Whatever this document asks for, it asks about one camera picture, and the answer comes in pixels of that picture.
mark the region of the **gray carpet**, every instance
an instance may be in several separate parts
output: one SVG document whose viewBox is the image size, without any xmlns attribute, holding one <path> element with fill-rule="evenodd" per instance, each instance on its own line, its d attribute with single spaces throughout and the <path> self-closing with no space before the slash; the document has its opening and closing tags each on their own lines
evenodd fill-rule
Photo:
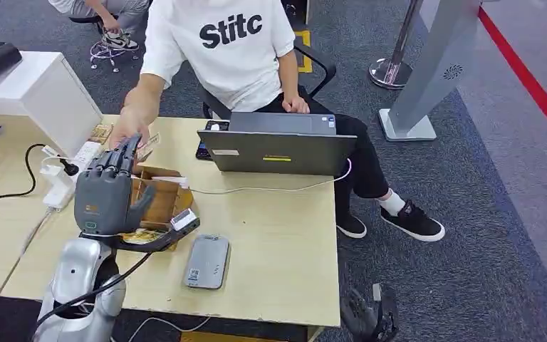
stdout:
<svg viewBox="0 0 547 342">
<path fill-rule="evenodd" d="M 364 120 L 392 186 L 447 228 L 444 240 L 423 244 L 384 225 L 375 203 L 355 198 L 354 212 L 372 229 L 361 240 L 339 236 L 341 291 L 356 286 L 367 292 L 381 281 L 393 286 L 400 310 L 397 341 L 547 341 L 546 270 L 458 93 L 432 114 L 438 140 L 391 144 L 382 137 L 376 112 L 397 93 L 375 87 L 366 70 L 371 61 L 390 54 L 405 2 L 317 0 L 312 7 L 313 46 L 338 66 L 337 78 L 317 99 L 337 113 Z M 408 61 L 417 58 L 423 36 L 424 26 L 417 23 Z M 85 56 L 96 38 L 91 27 L 58 17 L 46 0 L 0 0 L 0 41 L 26 50 L 62 51 L 101 110 L 116 113 L 137 80 L 140 61 L 121 61 L 118 74 L 105 64 L 91 70 Z M 313 85 L 316 76 L 301 80 Z M 199 116 L 197 83 L 187 66 L 165 93 L 161 111 Z M 8 328 L 0 341 L 18 341 L 32 323 L 23 311 L 16 314 L 22 306 L 38 308 L 33 302 L 0 299 L 0 320 L 8 322 L 1 323 Z M 115 337 L 128 338 L 144 317 L 125 311 Z M 244 325 L 214 328 L 218 324 L 204 329 L 234 332 Z M 252 334 L 263 336 L 262 329 L 255 327 Z M 173 336 L 170 329 L 153 326 L 136 341 L 170 341 Z M 345 329 L 327 329 L 320 341 L 350 337 Z"/>
</svg>

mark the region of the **office chair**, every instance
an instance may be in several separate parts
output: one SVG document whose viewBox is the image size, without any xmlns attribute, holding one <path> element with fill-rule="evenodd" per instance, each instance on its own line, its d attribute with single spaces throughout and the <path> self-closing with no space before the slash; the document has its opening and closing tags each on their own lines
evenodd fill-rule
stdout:
<svg viewBox="0 0 547 342">
<path fill-rule="evenodd" d="M 322 53 L 319 53 L 318 51 L 313 50 L 311 47 L 303 45 L 302 43 L 295 41 L 294 48 L 321 66 L 325 71 L 324 79 L 309 93 L 309 96 L 313 98 L 320 90 L 322 90 L 322 88 L 324 88 L 326 84 L 328 84 L 328 82 L 330 82 L 330 80 L 334 78 L 336 75 L 336 65 Z M 205 118 L 212 119 L 212 113 L 215 112 L 223 120 L 230 119 L 231 110 L 202 86 L 200 87 L 200 95 L 204 101 L 204 104 L 202 105 L 202 114 Z"/>
<path fill-rule="evenodd" d="M 103 22 L 100 16 L 91 16 L 89 18 L 69 18 L 73 23 L 77 24 L 93 24 L 98 30 L 98 33 L 100 34 L 100 37 L 103 35 Z M 97 43 L 93 44 L 91 46 L 91 49 L 89 49 L 89 54 L 91 57 L 89 58 L 89 61 L 91 62 L 91 68 L 97 69 L 98 65 L 95 64 L 95 60 L 103 60 L 103 59 L 109 59 L 110 65 L 112 65 L 113 73 L 117 73 L 120 71 L 119 68 L 116 67 L 116 64 L 114 63 L 114 58 L 123 55 L 125 52 L 131 52 L 133 54 L 132 59 L 136 61 L 139 59 L 135 55 L 135 51 L 127 51 L 122 50 L 119 48 L 113 48 L 109 46 L 108 44 L 104 43 L 101 38 Z"/>
</svg>

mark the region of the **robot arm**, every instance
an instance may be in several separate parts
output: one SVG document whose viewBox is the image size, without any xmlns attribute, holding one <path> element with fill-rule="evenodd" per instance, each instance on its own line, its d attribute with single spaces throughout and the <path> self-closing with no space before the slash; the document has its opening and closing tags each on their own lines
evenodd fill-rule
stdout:
<svg viewBox="0 0 547 342">
<path fill-rule="evenodd" d="M 155 188 L 148 186 L 143 196 L 130 204 L 131 172 L 140 139 L 136 134 L 114 150 L 103 152 L 78 176 L 74 217 L 81 233 L 60 255 L 31 341 L 110 342 L 123 307 L 125 277 L 152 253 L 167 249 L 198 227 L 199 221 L 177 231 L 169 224 L 168 233 L 147 244 L 128 244 L 119 235 L 140 228 L 155 197 Z M 146 255 L 121 276 L 115 261 L 118 249 Z M 79 308 L 85 303 L 93 304 L 93 309 L 82 315 Z"/>
</svg>

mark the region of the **wooden box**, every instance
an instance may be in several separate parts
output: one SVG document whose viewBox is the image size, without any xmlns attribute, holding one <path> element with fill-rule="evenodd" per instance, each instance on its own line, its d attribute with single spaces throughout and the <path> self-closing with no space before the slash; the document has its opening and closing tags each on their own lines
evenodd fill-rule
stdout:
<svg viewBox="0 0 547 342">
<path fill-rule="evenodd" d="M 140 167 L 139 178 L 133 179 L 131 203 L 135 203 L 148 185 L 156 187 L 156 195 L 152 204 L 142 218 L 141 227 L 144 229 L 165 229 L 165 225 L 183 210 L 190 208 L 194 197 L 189 189 L 183 189 L 178 183 L 166 180 L 154 180 L 153 177 L 181 177 L 178 171 L 161 169 L 158 167 Z M 177 244 L 168 250 L 174 251 Z"/>
</svg>

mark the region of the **white t-shirt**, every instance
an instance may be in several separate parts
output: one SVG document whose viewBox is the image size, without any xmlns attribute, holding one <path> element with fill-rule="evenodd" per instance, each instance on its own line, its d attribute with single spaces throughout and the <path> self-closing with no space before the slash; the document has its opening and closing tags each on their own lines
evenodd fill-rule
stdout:
<svg viewBox="0 0 547 342">
<path fill-rule="evenodd" d="M 74 0 L 49 0 L 49 3 L 60 13 L 68 13 L 72 9 Z"/>
<path fill-rule="evenodd" d="M 154 0 L 141 73 L 168 87 L 188 60 L 225 106 L 251 112 L 281 93 L 277 57 L 294 39 L 280 0 Z"/>
</svg>

